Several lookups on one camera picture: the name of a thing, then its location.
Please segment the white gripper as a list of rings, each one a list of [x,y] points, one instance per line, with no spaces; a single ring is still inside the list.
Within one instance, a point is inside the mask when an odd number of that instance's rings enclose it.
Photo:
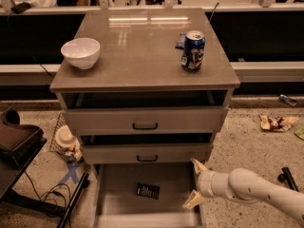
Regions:
[[[199,175],[197,184],[199,192],[193,190],[182,205],[183,208],[196,207],[204,201],[204,197],[225,199],[232,197],[232,191],[228,184],[228,174],[207,170],[207,167],[197,159],[191,158],[190,161],[194,164],[196,174]]]

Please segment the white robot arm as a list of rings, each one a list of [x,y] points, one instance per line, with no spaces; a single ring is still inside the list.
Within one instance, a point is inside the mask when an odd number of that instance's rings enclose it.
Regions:
[[[202,162],[191,158],[197,174],[197,188],[183,204],[183,208],[192,209],[205,198],[221,197],[246,205],[268,203],[282,213],[304,224],[304,194],[276,185],[244,168],[236,168],[230,173],[209,170]]]

